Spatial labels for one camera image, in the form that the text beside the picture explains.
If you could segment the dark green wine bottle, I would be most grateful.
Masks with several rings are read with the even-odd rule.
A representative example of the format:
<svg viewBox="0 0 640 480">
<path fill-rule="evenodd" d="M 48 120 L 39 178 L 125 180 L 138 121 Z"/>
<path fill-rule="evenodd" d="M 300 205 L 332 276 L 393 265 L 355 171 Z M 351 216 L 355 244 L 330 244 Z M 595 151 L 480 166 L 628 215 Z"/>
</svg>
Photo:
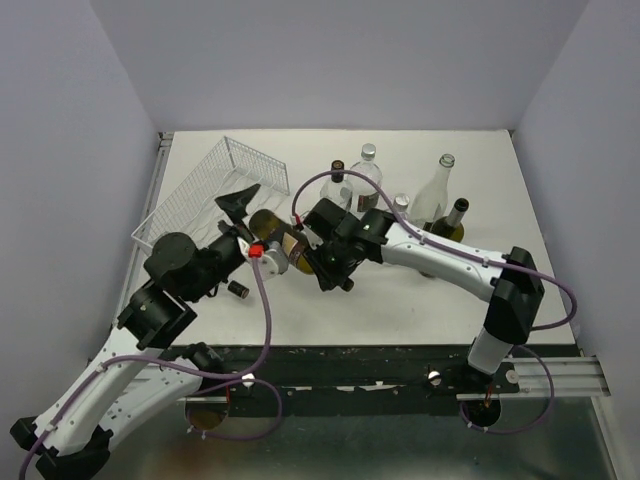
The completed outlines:
<svg viewBox="0 0 640 480">
<path fill-rule="evenodd" d="M 250 231 L 262 241 L 277 242 L 289 264 L 306 275 L 314 275 L 314 269 L 305 257 L 311 250 L 307 237 L 291 224 L 280 219 L 268 209 L 254 212 L 249 219 Z"/>
</svg>

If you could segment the square clear bottle black cap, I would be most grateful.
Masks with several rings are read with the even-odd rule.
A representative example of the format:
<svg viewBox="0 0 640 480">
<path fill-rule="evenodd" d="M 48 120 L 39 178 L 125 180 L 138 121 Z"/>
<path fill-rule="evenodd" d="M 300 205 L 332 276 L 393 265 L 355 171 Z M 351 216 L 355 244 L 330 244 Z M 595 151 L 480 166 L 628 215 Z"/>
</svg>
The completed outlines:
<svg viewBox="0 0 640 480">
<path fill-rule="evenodd" d="M 320 198 L 326 198 L 342 209 L 349 211 L 353 200 L 353 186 L 342 173 L 344 169 L 345 165 L 341 160 L 334 160 L 331 163 L 332 174 L 322 186 Z"/>
</svg>

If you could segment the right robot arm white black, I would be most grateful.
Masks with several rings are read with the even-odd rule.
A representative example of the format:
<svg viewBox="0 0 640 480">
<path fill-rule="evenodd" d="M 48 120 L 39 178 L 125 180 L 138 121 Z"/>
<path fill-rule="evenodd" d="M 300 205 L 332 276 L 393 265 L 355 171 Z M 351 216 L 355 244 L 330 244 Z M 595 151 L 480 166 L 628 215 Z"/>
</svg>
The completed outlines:
<svg viewBox="0 0 640 480">
<path fill-rule="evenodd" d="M 358 218 L 328 199 L 302 225 L 320 239 L 304 257 L 323 291 L 350 290 L 351 274 L 371 261 L 427 273 L 486 302 L 483 326 L 459 370 L 467 389 L 480 392 L 493 384 L 507 354 L 527 342 L 545 294 L 529 251 L 473 249 L 408 228 L 387 211 L 372 209 Z"/>
</svg>

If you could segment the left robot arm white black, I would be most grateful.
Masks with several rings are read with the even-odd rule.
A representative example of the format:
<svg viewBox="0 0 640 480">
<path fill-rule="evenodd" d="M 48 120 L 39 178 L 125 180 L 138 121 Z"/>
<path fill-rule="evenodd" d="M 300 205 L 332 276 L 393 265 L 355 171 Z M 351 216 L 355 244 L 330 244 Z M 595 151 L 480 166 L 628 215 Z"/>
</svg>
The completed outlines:
<svg viewBox="0 0 640 480">
<path fill-rule="evenodd" d="M 30 463 L 45 479 L 91 479 L 116 444 L 179 397 L 214 393 L 241 379 L 225 374 L 205 344 L 190 347 L 177 361 L 162 355 L 195 320 L 192 304 L 213 297 L 220 284 L 258 250 L 243 220 L 257 184 L 215 202 L 229 218 L 221 234 L 200 248 L 183 232 L 170 232 L 153 245 L 144 268 L 148 281 L 117 317 L 98 354 L 48 410 L 11 427 Z"/>
</svg>

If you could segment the round clear bottle silver cap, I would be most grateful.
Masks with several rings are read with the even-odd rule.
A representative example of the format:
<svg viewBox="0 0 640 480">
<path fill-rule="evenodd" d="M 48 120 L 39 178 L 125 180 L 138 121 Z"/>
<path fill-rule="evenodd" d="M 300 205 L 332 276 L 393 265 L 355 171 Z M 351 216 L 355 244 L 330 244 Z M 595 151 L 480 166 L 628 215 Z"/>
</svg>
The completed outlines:
<svg viewBox="0 0 640 480">
<path fill-rule="evenodd" d="M 353 187 L 351 212 L 356 217 L 361 217 L 368 210 L 375 208 L 379 201 L 379 193 L 371 183 L 378 187 L 382 185 L 382 171 L 376 163 L 376 146 L 365 143 L 361 148 L 361 158 L 350 168 L 351 171 L 366 177 L 350 175 L 349 179 Z"/>
</svg>

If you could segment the small clear bottle silver cap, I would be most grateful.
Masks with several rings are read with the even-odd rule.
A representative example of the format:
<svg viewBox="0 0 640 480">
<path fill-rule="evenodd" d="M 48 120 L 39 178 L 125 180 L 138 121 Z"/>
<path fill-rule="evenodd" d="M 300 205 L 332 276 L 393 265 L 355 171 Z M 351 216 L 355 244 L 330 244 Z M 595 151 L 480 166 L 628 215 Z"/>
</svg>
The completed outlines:
<svg viewBox="0 0 640 480">
<path fill-rule="evenodd" d="M 409 222 L 410 197 L 405 193 L 396 194 L 393 198 L 391 213 L 396 220 L 401 219 L 404 223 Z"/>
</svg>

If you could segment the tall clear wine bottle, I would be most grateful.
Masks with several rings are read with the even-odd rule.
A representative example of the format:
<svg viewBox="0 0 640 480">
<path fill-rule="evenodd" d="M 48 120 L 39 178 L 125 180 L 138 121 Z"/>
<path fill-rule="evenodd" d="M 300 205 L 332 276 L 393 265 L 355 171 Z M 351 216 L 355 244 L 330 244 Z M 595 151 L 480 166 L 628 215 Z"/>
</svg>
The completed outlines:
<svg viewBox="0 0 640 480">
<path fill-rule="evenodd" d="M 440 157 L 432 178 L 418 191 L 410 207 L 409 222 L 427 230 L 444 215 L 448 204 L 448 182 L 455 157 L 444 154 Z"/>
</svg>

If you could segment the olive wine bottle right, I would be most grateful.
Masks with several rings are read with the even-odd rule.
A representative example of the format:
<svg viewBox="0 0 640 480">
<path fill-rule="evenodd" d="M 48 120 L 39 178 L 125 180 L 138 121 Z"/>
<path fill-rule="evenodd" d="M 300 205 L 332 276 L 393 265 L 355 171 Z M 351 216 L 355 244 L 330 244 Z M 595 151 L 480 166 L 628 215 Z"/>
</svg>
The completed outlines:
<svg viewBox="0 0 640 480">
<path fill-rule="evenodd" d="M 462 220 L 468 211 L 468 208 L 469 201 L 466 198 L 458 198 L 447 215 L 439 218 L 433 223 L 426 222 L 424 224 L 424 230 L 431 234 L 460 243 L 463 240 L 465 233 Z"/>
</svg>

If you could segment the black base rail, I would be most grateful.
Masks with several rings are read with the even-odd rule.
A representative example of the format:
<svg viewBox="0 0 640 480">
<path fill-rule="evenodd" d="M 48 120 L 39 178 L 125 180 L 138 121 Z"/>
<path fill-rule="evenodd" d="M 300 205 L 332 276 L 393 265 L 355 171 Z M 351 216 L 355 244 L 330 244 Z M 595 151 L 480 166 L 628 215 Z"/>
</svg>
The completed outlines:
<svg viewBox="0 0 640 480">
<path fill-rule="evenodd" d="M 467 368 L 467 352 L 460 345 L 273 346 L 255 375 L 275 392 L 237 385 L 194 402 L 244 418 L 272 417 L 278 408 L 296 417 L 449 416 L 460 395 L 518 392 L 507 379 L 512 363 L 487 377 Z"/>
</svg>

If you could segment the aluminium rail right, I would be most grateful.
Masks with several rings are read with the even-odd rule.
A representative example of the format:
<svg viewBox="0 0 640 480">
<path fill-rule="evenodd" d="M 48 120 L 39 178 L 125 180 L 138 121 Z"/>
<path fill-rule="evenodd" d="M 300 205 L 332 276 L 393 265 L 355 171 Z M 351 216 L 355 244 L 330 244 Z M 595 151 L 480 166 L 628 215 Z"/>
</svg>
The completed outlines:
<svg viewBox="0 0 640 480">
<path fill-rule="evenodd" d="M 512 367 L 505 387 L 495 387 L 504 399 L 549 397 L 547 374 L 551 375 L 556 398 L 608 397 L 610 389 L 596 357 L 548 357 L 543 364 L 534 358 L 510 359 Z"/>
</svg>

